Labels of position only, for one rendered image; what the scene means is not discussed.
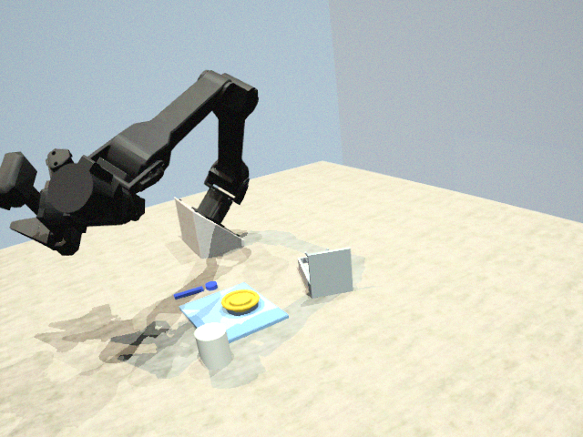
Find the white cylinder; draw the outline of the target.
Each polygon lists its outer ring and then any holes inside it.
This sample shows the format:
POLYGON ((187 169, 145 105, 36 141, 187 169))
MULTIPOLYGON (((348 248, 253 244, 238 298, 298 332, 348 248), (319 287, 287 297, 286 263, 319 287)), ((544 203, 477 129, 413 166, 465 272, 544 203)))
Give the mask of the white cylinder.
POLYGON ((213 322, 199 326, 195 330, 195 338, 204 369, 215 371, 230 365, 230 345, 223 324, 213 322))

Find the light blue mat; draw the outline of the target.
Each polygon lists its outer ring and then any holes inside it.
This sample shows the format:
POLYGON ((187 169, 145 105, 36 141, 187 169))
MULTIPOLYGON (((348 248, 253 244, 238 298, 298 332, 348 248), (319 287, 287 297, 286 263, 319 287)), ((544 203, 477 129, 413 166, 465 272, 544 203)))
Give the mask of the light blue mat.
POLYGON ((196 329, 199 326, 213 322, 223 324, 226 327, 229 343, 289 318, 288 314, 258 292, 260 296, 259 302, 250 310, 236 312, 224 309, 220 303, 221 299, 235 290, 253 290, 257 292, 243 282, 191 303, 185 303, 179 306, 179 309, 196 329))

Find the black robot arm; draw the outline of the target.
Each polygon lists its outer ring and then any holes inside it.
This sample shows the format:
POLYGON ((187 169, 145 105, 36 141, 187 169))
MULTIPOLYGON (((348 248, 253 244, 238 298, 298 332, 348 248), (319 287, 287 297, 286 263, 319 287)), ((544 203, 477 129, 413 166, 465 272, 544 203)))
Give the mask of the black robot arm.
POLYGON ((225 228, 221 223, 230 205, 240 205, 249 186, 249 169, 241 160, 244 128, 258 102, 255 87, 227 73, 204 70, 156 117, 130 125, 77 163, 66 148, 49 152, 50 203, 82 218, 86 226, 138 221, 145 214, 145 199, 136 194, 163 177, 172 149, 212 111, 219 120, 218 159, 204 181, 209 190, 192 208, 225 228))

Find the yellow plate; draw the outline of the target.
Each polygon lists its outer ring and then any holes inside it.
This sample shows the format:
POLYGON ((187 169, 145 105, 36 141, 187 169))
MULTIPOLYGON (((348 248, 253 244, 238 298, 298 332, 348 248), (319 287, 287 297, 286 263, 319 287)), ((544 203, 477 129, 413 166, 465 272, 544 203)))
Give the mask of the yellow plate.
POLYGON ((235 290, 221 299, 221 305, 226 310, 243 312, 255 307, 260 296, 253 290, 235 290))

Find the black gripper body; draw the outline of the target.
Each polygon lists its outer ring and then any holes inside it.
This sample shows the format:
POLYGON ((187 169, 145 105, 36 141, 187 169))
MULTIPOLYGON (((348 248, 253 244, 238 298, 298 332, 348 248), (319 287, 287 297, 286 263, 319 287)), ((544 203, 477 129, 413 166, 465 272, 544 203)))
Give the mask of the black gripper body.
POLYGON ((82 233, 90 226, 82 218, 56 210, 47 193, 50 180, 40 193, 33 187, 36 173, 22 152, 5 153, 0 167, 0 200, 9 207, 28 206, 57 241, 55 250, 62 256, 73 256, 79 250, 82 233))

